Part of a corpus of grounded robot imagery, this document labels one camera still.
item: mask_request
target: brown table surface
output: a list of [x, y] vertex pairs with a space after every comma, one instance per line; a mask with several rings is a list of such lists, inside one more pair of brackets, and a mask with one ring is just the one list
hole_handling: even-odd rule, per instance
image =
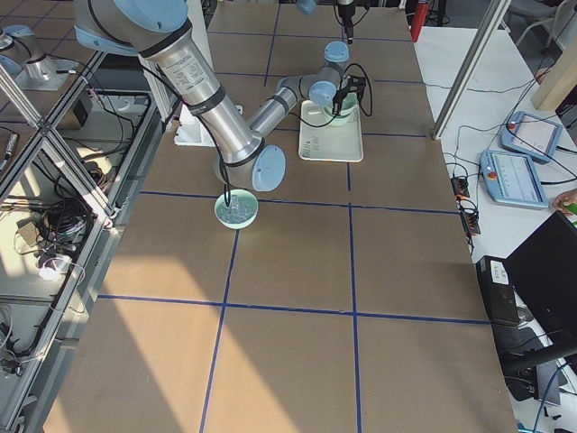
[[[301, 161], [284, 121], [248, 228], [214, 217], [214, 150], [165, 135], [46, 433], [517, 431], [404, 13], [355, 33], [364, 161]], [[222, 3], [209, 28], [247, 117], [339, 35], [327, 6]]]

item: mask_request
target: bowl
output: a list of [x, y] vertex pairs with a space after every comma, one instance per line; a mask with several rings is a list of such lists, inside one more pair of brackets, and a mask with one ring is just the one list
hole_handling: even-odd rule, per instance
[[231, 190], [231, 202], [228, 207], [224, 194], [216, 199], [215, 215], [223, 225], [233, 230], [249, 226], [259, 210], [259, 200], [245, 189]]
[[323, 114], [325, 115], [326, 121], [331, 121], [329, 126], [341, 126], [349, 121], [349, 117], [357, 105], [357, 95], [356, 93], [349, 93], [343, 99], [343, 105], [341, 106], [341, 113], [337, 116], [333, 115], [333, 108], [330, 106], [323, 107]]

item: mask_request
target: human hand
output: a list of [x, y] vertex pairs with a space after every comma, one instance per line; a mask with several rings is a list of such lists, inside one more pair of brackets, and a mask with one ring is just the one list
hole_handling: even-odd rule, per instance
[[553, 208], [562, 211], [566, 215], [571, 215], [572, 212], [565, 208], [565, 206], [575, 203], [577, 203], [577, 189], [571, 189], [570, 191], [559, 194], [555, 200], [553, 200]]

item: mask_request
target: light green bowl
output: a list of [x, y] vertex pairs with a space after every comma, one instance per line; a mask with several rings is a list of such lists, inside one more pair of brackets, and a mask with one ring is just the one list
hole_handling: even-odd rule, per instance
[[215, 215], [228, 228], [240, 230], [249, 226], [259, 210], [259, 201], [254, 194], [244, 189], [231, 191], [230, 207], [224, 202], [224, 194], [216, 199]]

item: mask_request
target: white table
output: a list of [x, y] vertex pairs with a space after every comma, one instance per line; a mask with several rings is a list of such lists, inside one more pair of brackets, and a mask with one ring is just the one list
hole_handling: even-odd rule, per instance
[[[417, 57], [423, 79], [429, 85], [427, 86], [427, 95], [434, 118], [439, 115], [443, 102], [449, 93], [447, 88], [453, 84], [474, 34], [474, 29], [435, 27], [425, 27], [421, 32], [419, 41], [416, 44]], [[521, 86], [529, 82], [532, 77], [533, 74], [523, 61], [508, 34], [505, 31], [497, 31], [472, 76], [469, 88], [504, 90]], [[455, 152], [457, 148], [457, 133], [461, 125], [488, 129], [492, 126], [503, 124], [524, 89], [525, 87], [506, 93], [481, 93], [467, 90], [444, 131], [442, 137], [444, 151]], [[516, 111], [522, 110], [541, 117], [554, 115], [553, 112], [540, 112], [533, 108], [531, 96], [537, 89], [537, 84], [530, 88]], [[497, 131], [498, 129], [495, 128], [490, 132], [482, 133], [469, 128], [462, 128], [457, 155], [466, 160], [477, 162], [480, 153], [486, 148], [499, 148], [499, 138], [497, 137], [493, 140]], [[571, 137], [564, 129], [559, 145], [577, 150]], [[557, 151], [554, 157], [569, 169], [577, 170], [577, 155]], [[445, 155], [445, 158], [447, 161], [454, 161], [450, 155]], [[458, 162], [467, 168], [469, 174], [477, 172], [477, 168], [473, 164], [463, 161]], [[448, 170], [452, 173], [453, 166], [449, 165]], [[455, 172], [457, 175], [461, 175], [463, 174], [463, 169], [457, 167]], [[537, 164], [537, 174], [540, 180], [547, 181], [565, 180], [571, 177], [569, 173], [554, 162], [545, 165]], [[480, 210], [479, 225], [481, 235], [473, 237], [475, 248], [472, 260], [474, 263], [486, 254], [503, 258], [507, 257], [552, 213], [551, 208], [533, 210], [497, 205], [490, 198], [484, 185], [478, 185], [476, 176], [470, 177], [469, 183], [472, 200], [477, 203]], [[559, 193], [575, 187], [577, 187], [577, 182], [561, 186], [544, 187], [544, 189], [547, 197], [552, 200]], [[531, 327], [538, 334], [543, 333], [542, 331], [539, 332], [540, 327], [538, 324], [532, 323]], [[571, 373], [570, 379], [577, 386], [577, 377], [568, 368], [565, 370], [567, 370], [567, 373]], [[572, 391], [571, 385], [565, 388]], [[561, 399], [562, 407], [550, 409], [549, 414], [553, 416], [561, 413], [563, 416], [557, 421], [552, 421], [551, 418], [545, 418], [542, 414], [539, 421], [539, 431], [553, 432], [555, 428], [566, 428], [570, 431], [575, 431], [577, 426], [577, 397], [561, 394]], [[527, 428], [533, 428], [539, 406], [538, 402], [533, 400], [518, 402], [512, 398], [511, 401], [517, 419], [523, 422]]]

